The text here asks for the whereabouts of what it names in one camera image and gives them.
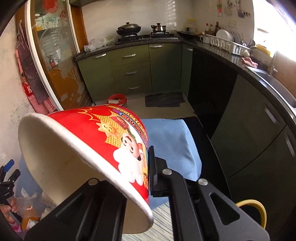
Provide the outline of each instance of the countertop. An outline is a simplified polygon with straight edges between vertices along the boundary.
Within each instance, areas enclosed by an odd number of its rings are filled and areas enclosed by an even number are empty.
[[[186,44],[188,47],[198,49],[203,51],[214,58],[220,60],[221,62],[227,64],[231,68],[235,69],[242,77],[248,80],[255,88],[257,88],[277,109],[280,115],[283,117],[289,128],[291,129],[294,136],[296,136],[296,108],[293,108],[287,103],[287,101],[264,79],[253,73],[251,70],[247,69],[245,64],[241,62],[241,57],[235,54],[230,54],[225,50],[221,50],[218,47],[205,44],[199,40],[185,40],[179,39],[145,39],[141,41],[133,41],[123,44],[112,44],[99,48],[94,52],[82,51],[75,56],[75,60],[79,61],[81,59],[93,56],[96,54],[104,53],[110,50],[144,45],[144,44],[156,44],[156,43],[182,43]]]

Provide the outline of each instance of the silver screw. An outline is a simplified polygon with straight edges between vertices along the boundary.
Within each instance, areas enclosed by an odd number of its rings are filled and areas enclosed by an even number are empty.
[[[163,169],[163,174],[164,175],[171,175],[172,174],[172,170],[171,169],[168,169],[168,168]]]
[[[89,179],[89,185],[94,186],[98,184],[98,180],[95,178]]]
[[[198,179],[198,184],[201,186],[206,186],[207,185],[207,180],[204,178]]]

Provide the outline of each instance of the gas stove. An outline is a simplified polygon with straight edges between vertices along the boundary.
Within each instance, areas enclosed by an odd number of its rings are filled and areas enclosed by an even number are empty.
[[[124,44],[124,43],[129,43],[129,42],[134,42],[134,41],[143,41],[147,39],[157,39],[157,38],[162,38],[162,39],[178,39],[175,37],[173,34],[170,34],[168,32],[158,32],[158,33],[151,33],[147,35],[130,35],[130,36],[124,36],[121,37],[121,39],[118,39],[117,44]]]

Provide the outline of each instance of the cup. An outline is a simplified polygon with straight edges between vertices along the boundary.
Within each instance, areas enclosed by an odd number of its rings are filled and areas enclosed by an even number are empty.
[[[209,44],[210,41],[209,41],[209,37],[208,36],[201,36],[200,37],[200,40],[205,43],[205,44]]]
[[[108,180],[127,198],[123,233],[152,226],[148,136],[130,110],[107,104],[30,113],[21,119],[18,135],[31,175],[57,205],[95,177]]]

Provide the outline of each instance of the white dish rack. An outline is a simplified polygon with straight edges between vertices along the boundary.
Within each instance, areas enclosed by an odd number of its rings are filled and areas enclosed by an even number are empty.
[[[248,52],[251,51],[251,49],[249,49],[248,47],[237,44],[235,42],[231,42],[226,39],[218,38],[209,34],[206,34],[206,36],[209,38],[210,45],[216,46],[220,49],[224,49],[231,54],[240,55],[244,50],[248,50]]]

